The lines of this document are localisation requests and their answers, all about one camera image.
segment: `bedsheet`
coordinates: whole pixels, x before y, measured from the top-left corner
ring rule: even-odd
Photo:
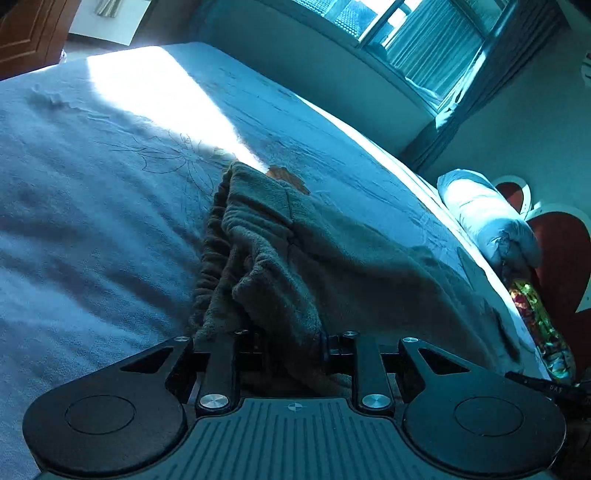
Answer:
[[[37,468],[39,395],[187,326],[224,168],[285,166],[311,195],[464,278],[500,281],[436,191],[351,127],[205,44],[147,47],[0,83],[0,478]],[[529,374],[543,375],[535,367]]]

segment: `gray fleece blanket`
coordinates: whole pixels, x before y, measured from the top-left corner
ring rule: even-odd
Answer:
[[[196,340],[260,327],[289,374],[319,394],[350,394],[320,364],[323,339],[345,330],[384,345],[414,336],[498,373],[522,370],[510,317],[429,250],[242,163],[214,198],[191,323]]]

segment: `white pillow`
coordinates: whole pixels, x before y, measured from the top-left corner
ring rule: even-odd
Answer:
[[[439,177],[437,190],[505,285],[529,278],[530,267],[540,265],[540,247],[530,226],[484,175],[453,170]]]

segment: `wooden door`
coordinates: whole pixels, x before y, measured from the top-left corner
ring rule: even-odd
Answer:
[[[0,80],[60,61],[80,0],[20,0],[0,20]]]

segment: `window sill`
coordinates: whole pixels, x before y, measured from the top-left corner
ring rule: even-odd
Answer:
[[[332,40],[359,60],[372,68],[381,77],[387,80],[393,87],[402,92],[417,107],[427,112],[433,118],[438,114],[438,110],[428,103],[402,76],[390,69],[381,60],[374,57],[371,53],[363,50],[359,41],[342,30],[337,25],[321,17],[317,13],[308,10],[293,0],[256,0],[268,7],[274,8],[282,14],[285,14],[297,22],[317,31],[322,36]]]

